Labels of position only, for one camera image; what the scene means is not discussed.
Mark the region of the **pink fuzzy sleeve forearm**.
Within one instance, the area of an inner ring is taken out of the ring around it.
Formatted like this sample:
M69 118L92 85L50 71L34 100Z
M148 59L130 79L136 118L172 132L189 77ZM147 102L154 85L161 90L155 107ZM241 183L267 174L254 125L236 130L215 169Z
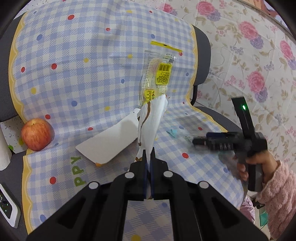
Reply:
M278 168L256 200L265 205L268 229L273 239L278 239L295 215L295 173L286 163L278 161Z

